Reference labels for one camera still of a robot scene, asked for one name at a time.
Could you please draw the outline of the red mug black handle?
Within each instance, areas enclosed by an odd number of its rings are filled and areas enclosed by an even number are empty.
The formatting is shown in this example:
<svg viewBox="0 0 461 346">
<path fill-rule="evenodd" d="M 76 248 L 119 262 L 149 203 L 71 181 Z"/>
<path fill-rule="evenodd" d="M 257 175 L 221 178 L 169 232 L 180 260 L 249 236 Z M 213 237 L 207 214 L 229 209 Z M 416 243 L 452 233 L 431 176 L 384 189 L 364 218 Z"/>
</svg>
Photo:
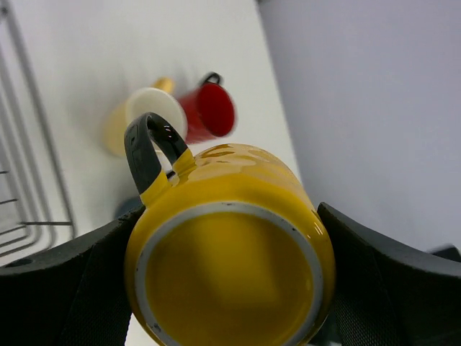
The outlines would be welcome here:
<svg viewBox="0 0 461 346">
<path fill-rule="evenodd" d="M 195 89 L 179 98 L 187 120 L 187 144 L 224 138 L 233 131 L 236 110 L 222 82 L 220 74 L 210 72 Z"/>
</svg>

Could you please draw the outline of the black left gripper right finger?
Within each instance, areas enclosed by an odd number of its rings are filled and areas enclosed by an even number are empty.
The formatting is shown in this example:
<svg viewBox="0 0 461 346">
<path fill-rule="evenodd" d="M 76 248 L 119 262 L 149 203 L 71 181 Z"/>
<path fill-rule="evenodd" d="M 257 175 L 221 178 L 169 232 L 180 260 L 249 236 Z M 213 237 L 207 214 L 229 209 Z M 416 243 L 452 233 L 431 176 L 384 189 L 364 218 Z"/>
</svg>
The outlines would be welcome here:
<svg viewBox="0 0 461 346">
<path fill-rule="evenodd" d="M 460 262 L 422 252 L 318 206 L 334 248 L 343 345 L 459 345 Z"/>
</svg>

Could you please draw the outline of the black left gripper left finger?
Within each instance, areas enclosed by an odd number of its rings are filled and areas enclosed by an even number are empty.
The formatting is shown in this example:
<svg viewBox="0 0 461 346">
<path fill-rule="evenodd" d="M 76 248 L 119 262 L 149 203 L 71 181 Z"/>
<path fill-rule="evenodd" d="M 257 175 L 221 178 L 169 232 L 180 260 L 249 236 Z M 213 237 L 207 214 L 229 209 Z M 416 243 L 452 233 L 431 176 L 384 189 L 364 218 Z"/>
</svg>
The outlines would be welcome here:
<svg viewBox="0 0 461 346">
<path fill-rule="evenodd" d="M 125 344 L 124 257 L 143 211 L 2 267 L 1 344 Z"/>
</svg>

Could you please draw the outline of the bright yellow mug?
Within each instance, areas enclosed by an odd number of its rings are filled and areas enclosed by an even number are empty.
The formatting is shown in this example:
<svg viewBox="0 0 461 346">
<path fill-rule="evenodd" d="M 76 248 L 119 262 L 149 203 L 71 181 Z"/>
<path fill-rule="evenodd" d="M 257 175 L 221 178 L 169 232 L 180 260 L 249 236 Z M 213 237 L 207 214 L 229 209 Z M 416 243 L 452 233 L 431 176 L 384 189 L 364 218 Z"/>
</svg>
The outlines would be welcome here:
<svg viewBox="0 0 461 346">
<path fill-rule="evenodd" d="M 160 116 L 125 132 L 145 206 L 127 243 L 133 313 L 160 345 L 305 345 L 336 268 L 327 230 L 276 156 L 229 143 L 193 154 Z"/>
</svg>

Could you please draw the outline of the navy blue mug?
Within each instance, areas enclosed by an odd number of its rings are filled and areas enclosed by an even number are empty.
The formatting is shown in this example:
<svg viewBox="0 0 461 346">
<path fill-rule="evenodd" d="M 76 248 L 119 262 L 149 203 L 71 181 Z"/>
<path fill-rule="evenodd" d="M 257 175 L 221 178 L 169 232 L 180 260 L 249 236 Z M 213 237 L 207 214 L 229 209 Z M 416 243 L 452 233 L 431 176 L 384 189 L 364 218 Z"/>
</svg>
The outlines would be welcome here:
<svg viewBox="0 0 461 346">
<path fill-rule="evenodd" d="M 140 214 L 145 210 L 145 206 L 142 203 L 141 199 L 136 197 L 128 198 L 127 200 L 121 202 L 115 210 L 115 219 L 125 218 L 126 216 L 131 216 L 132 214 Z"/>
</svg>

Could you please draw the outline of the pale yellow mug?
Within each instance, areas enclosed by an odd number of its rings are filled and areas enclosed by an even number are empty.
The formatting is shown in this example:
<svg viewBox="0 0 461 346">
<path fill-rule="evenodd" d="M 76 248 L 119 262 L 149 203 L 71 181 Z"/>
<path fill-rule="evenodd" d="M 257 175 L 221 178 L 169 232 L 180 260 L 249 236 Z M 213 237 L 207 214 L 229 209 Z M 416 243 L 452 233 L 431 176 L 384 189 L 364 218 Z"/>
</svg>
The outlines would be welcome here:
<svg viewBox="0 0 461 346">
<path fill-rule="evenodd" d="M 163 118 L 182 139 L 187 137 L 187 116 L 173 96 L 175 83 L 161 77 L 152 86 L 134 91 L 126 100 L 109 112 L 102 123 L 102 144 L 111 154 L 125 156 L 125 132 L 134 123 L 144 126 L 148 118 Z"/>
</svg>

